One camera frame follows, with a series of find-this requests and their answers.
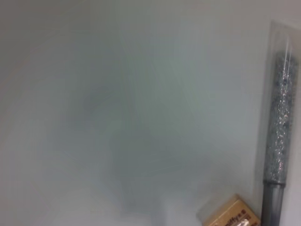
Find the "tan rubber eraser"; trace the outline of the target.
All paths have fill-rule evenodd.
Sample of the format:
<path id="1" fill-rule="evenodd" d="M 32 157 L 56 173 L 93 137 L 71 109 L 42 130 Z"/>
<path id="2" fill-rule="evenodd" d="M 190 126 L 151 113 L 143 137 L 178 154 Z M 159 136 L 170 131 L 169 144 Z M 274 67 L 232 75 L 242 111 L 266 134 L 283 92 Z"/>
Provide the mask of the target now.
<path id="1" fill-rule="evenodd" d="M 201 226 L 261 226 L 261 220 L 238 195 L 215 198 L 196 214 Z"/>

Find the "grey silver marker pen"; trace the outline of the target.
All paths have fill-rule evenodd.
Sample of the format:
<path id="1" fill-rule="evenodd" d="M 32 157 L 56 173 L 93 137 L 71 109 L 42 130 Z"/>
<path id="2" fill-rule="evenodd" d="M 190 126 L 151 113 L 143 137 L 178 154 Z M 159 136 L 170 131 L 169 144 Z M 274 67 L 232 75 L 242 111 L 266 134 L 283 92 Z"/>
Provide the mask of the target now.
<path id="1" fill-rule="evenodd" d="M 271 96 L 261 226 L 280 226 L 299 73 L 299 59 L 295 53 L 292 28 L 272 22 L 269 35 Z"/>

